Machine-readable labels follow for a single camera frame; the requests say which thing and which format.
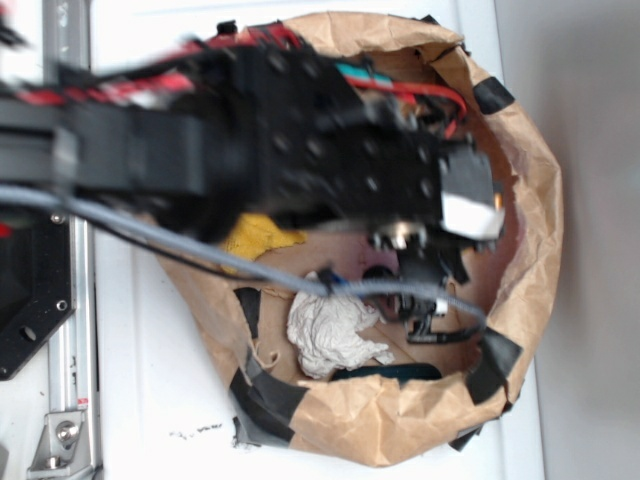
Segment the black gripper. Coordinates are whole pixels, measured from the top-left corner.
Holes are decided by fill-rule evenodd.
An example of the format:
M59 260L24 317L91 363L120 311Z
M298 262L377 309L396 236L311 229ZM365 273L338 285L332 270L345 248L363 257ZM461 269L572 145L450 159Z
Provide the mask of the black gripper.
M310 49L236 55L250 128L239 212L284 229L360 230L395 249L480 248L501 237L502 191L464 130L469 107L458 92Z

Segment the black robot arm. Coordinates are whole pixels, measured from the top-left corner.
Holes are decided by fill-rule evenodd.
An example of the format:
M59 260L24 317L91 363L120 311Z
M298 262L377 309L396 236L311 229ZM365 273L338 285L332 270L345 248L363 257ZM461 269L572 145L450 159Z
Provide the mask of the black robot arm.
M1 93L1 180L218 240L244 213L288 230L486 245L505 210L458 134L453 90L397 82L279 39L216 40L107 75L65 66Z

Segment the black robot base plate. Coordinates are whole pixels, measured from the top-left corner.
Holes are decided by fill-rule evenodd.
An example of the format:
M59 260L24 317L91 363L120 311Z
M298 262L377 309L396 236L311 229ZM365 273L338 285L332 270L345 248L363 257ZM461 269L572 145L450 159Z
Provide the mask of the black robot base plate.
M70 227L38 214L1 228L1 379L9 381L73 312Z

